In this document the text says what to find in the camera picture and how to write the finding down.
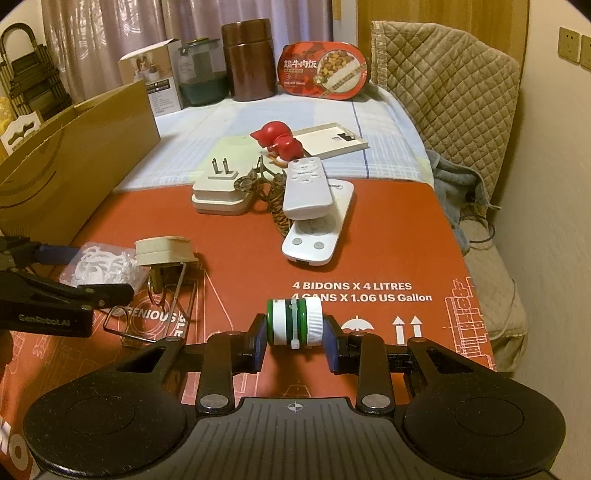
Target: red figurine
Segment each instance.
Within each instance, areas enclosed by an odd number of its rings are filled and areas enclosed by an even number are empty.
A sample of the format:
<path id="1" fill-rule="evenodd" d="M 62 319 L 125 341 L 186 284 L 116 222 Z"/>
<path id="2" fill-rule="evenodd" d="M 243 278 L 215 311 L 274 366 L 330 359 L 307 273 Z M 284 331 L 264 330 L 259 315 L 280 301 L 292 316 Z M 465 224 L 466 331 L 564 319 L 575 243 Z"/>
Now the red figurine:
<path id="1" fill-rule="evenodd" d="M 251 137 L 263 148 L 273 145 L 275 139 L 282 135 L 292 135 L 291 128 L 283 122 L 269 122 L 260 130 L 251 133 Z"/>
<path id="2" fill-rule="evenodd" d="M 285 162 L 304 157 L 304 147 L 301 142 L 291 135 L 281 135 L 275 139 L 269 151 L 278 154 Z"/>

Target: bed sheet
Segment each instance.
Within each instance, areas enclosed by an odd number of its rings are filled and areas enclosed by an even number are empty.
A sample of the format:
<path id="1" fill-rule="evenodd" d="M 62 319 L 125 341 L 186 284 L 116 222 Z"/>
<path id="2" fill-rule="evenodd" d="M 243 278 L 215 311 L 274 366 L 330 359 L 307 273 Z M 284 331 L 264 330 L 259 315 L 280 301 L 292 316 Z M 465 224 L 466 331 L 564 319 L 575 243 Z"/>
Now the bed sheet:
<path id="1" fill-rule="evenodd" d="M 368 149 L 324 160 L 329 178 L 411 180 L 433 186 L 427 153 L 410 118 L 390 93 L 369 84 L 349 101 L 282 93 L 255 102 L 225 99 L 160 116 L 160 144 L 115 191 L 192 184 L 194 172 L 220 138 L 248 134 L 273 120 L 293 130 L 338 122 L 369 142 Z"/>

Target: electrical outlet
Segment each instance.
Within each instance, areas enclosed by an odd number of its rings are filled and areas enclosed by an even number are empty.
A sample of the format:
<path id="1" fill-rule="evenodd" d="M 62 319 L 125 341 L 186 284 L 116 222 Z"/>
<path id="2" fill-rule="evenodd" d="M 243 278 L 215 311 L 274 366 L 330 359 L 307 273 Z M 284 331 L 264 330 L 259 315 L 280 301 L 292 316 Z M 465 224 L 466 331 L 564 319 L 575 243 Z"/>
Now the electrical outlet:
<path id="1" fill-rule="evenodd" d="M 591 70 L 591 37 L 587 35 L 581 39 L 581 66 Z"/>
<path id="2" fill-rule="evenodd" d="M 558 35 L 558 56 L 560 58 L 579 63 L 580 45 L 580 33 L 560 27 L 560 33 Z"/>

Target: red food package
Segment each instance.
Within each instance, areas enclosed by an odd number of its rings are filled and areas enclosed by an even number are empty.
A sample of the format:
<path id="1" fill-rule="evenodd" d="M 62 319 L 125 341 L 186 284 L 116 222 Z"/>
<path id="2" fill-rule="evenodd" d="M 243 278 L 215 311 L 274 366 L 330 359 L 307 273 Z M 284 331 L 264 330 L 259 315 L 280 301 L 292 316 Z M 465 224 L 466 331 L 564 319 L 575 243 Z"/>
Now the red food package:
<path id="1" fill-rule="evenodd" d="M 359 93 L 368 79 L 361 52 L 342 42 L 299 42 L 283 48 L 277 67 L 287 93 L 347 100 Z"/>

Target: umbrella symbol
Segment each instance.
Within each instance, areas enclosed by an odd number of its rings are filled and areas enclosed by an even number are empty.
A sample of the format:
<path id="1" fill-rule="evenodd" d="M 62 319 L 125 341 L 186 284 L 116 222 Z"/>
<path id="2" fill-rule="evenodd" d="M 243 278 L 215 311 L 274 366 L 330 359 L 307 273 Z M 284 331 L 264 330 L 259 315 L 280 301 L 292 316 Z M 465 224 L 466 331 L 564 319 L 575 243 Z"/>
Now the umbrella symbol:
<path id="1" fill-rule="evenodd" d="M 367 320 L 360 319 L 358 315 L 355 315 L 355 318 L 347 320 L 341 329 L 354 330 L 355 332 L 358 332 L 360 330 L 373 330 L 374 326 Z"/>

